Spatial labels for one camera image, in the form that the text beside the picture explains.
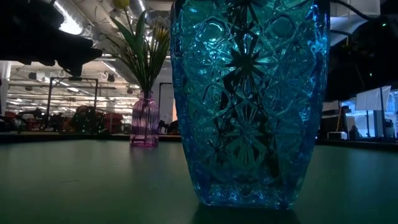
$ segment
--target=yellow flower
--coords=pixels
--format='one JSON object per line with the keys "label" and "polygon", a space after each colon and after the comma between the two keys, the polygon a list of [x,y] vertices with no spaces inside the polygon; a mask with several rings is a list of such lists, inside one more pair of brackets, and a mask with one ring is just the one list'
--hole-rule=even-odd
{"label": "yellow flower", "polygon": [[166,35],[170,35],[169,30],[164,27],[157,26],[157,32],[155,33],[155,39],[156,40],[163,39],[164,36],[166,36]]}
{"label": "yellow flower", "polygon": [[125,9],[130,5],[130,0],[113,0],[113,4],[117,9]]}

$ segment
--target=metal frame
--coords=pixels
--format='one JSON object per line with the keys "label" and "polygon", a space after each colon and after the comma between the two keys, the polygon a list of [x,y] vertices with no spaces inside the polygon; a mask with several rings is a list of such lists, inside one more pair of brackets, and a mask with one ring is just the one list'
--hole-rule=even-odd
{"label": "metal frame", "polygon": [[82,81],[82,80],[94,80],[95,81],[94,111],[96,111],[96,108],[97,108],[97,92],[98,92],[98,79],[97,78],[73,78],[73,77],[71,77],[71,78],[59,78],[59,77],[50,77],[49,99],[47,101],[47,119],[45,120],[44,128],[47,128],[49,126],[51,92],[52,92],[52,88],[53,88],[52,82],[55,79],[59,79],[59,80],[80,80],[80,81]]}
{"label": "metal frame", "polygon": [[383,139],[386,141],[386,115],[384,113],[384,99],[383,99],[383,88],[380,87],[380,99],[381,99],[381,123],[383,127]]}

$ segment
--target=cable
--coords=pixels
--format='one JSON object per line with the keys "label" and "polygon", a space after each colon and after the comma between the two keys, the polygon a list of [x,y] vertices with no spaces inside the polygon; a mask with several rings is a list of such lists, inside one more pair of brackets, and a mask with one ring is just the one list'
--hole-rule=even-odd
{"label": "cable", "polygon": [[66,74],[65,74],[64,70],[62,70],[61,72],[58,73],[59,78],[65,78],[65,76],[66,76]]}
{"label": "cable", "polygon": [[359,10],[354,8],[352,5],[347,4],[347,3],[343,2],[342,0],[330,0],[330,2],[341,4],[342,6],[347,7],[348,9],[350,9],[353,12],[355,12],[357,15],[359,15],[363,19],[366,19],[366,20],[373,20],[374,19],[374,18],[372,18],[370,16],[367,16],[367,15],[363,14],[362,12],[360,12]]}

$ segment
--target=fluorescent light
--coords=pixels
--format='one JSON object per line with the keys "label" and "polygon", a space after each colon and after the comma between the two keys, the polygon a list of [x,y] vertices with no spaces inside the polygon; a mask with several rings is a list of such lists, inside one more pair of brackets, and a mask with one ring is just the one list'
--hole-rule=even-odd
{"label": "fluorescent light", "polygon": [[69,84],[66,84],[66,83],[64,83],[64,82],[60,82],[60,84],[61,84],[61,85],[64,85],[64,86],[69,86]]}
{"label": "fluorescent light", "polygon": [[138,100],[137,97],[131,97],[131,96],[116,96],[113,98],[117,100]]}
{"label": "fluorescent light", "polygon": [[57,1],[54,2],[54,6],[65,18],[65,21],[61,24],[60,30],[73,35],[83,32],[83,27],[79,25]]}
{"label": "fluorescent light", "polygon": [[77,93],[77,92],[79,92],[79,90],[78,90],[78,89],[76,89],[76,88],[73,88],[73,87],[72,87],[72,88],[68,88],[68,90],[70,90],[70,91],[74,91],[74,92],[76,92],[76,93]]}
{"label": "fluorescent light", "polygon": [[170,60],[171,59],[171,56],[169,56],[169,55],[166,55],[166,58],[165,58],[165,60]]}
{"label": "fluorescent light", "polygon": [[45,83],[50,83],[50,79],[47,77],[44,77],[44,82]]}

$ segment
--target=desk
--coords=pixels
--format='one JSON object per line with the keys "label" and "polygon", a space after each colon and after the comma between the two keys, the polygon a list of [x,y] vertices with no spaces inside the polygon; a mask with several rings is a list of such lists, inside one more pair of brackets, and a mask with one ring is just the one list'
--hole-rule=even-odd
{"label": "desk", "polygon": [[182,145],[0,145],[0,223],[398,223],[398,154],[316,146],[291,212],[201,206]]}

